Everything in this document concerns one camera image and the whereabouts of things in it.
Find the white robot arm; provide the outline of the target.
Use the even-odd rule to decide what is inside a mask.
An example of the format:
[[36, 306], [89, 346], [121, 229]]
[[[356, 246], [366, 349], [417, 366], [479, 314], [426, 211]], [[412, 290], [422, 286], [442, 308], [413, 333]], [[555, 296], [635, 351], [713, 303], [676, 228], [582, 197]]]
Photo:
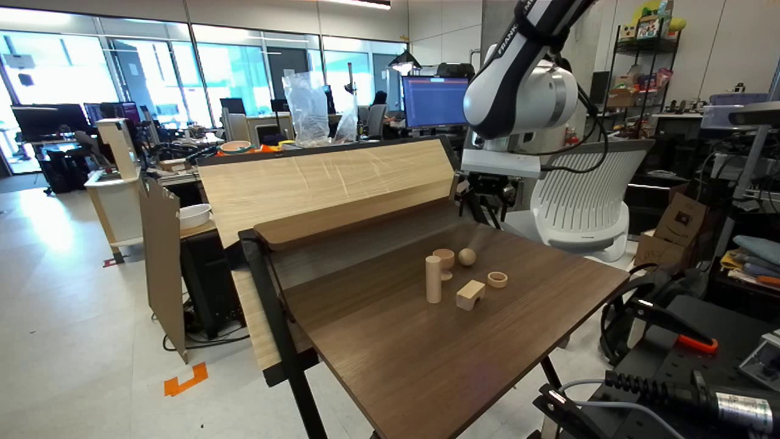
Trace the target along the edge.
[[511, 24], [462, 96], [470, 139], [462, 146], [457, 174], [465, 180], [491, 177], [511, 183], [555, 174], [555, 166], [541, 164], [541, 151], [513, 151], [509, 143], [562, 128], [569, 121], [579, 89], [576, 77], [561, 66], [561, 50], [569, 28], [591, 6], [595, 0], [517, 4]]

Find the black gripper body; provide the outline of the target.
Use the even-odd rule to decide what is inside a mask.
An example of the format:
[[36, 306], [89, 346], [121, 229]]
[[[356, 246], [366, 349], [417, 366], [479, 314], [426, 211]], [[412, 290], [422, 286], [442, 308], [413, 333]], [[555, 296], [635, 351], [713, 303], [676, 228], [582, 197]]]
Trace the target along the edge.
[[517, 180], [509, 180], [506, 177], [491, 177], [491, 174], [470, 174], [465, 201], [470, 205], [488, 201], [488, 203], [496, 203], [505, 208], [513, 208], [517, 205]]

